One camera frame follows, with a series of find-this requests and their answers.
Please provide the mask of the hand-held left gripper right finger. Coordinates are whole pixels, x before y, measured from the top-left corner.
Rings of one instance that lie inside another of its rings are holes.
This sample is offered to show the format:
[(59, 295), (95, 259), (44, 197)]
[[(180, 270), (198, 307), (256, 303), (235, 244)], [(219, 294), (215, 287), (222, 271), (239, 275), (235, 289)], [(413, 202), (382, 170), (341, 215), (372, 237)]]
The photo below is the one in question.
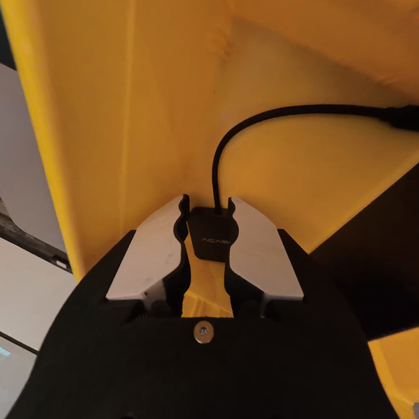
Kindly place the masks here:
[(229, 274), (262, 292), (262, 300), (302, 301), (303, 290), (273, 222), (236, 196), (229, 198), (232, 227)]

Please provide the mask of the yellow plastic bin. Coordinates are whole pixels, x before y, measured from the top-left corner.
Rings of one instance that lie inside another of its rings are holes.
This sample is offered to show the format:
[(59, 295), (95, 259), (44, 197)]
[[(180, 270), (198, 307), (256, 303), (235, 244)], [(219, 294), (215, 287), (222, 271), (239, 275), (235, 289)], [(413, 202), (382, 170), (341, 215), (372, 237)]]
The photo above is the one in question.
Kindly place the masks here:
[[(305, 115), (219, 164), (304, 293), (195, 255), (223, 136), (303, 104), (418, 105), (418, 1), (1, 1), (78, 281), (6, 418), (418, 418), (418, 133)], [(165, 300), (106, 294), (135, 230), (189, 196)]]

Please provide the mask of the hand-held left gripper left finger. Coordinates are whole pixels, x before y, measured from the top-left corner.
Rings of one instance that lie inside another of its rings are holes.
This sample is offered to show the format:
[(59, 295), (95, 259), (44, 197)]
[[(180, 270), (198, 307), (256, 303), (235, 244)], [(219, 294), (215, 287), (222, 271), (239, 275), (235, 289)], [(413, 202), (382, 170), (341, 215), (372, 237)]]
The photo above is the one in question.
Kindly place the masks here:
[(181, 267), (185, 256), (185, 217), (189, 196), (179, 195), (152, 213), (135, 230), (106, 294), (109, 301), (166, 299), (164, 280)]

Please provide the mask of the black hdmi adapter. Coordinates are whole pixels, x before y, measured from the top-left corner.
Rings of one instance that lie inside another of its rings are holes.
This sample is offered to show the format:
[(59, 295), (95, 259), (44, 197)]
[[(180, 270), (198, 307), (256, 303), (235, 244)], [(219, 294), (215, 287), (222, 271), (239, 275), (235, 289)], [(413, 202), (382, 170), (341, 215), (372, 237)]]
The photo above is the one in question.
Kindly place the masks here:
[(380, 108), (354, 104), (303, 104), (266, 110), (244, 119), (223, 136), (214, 153), (211, 172), (214, 208), (195, 207), (188, 218), (192, 245), (198, 258), (224, 263), (233, 242), (228, 210), (222, 208), (219, 187), (219, 164), (229, 141), (245, 129), (265, 121), (318, 114), (372, 118), (396, 129), (416, 133), (419, 130), (418, 105)]

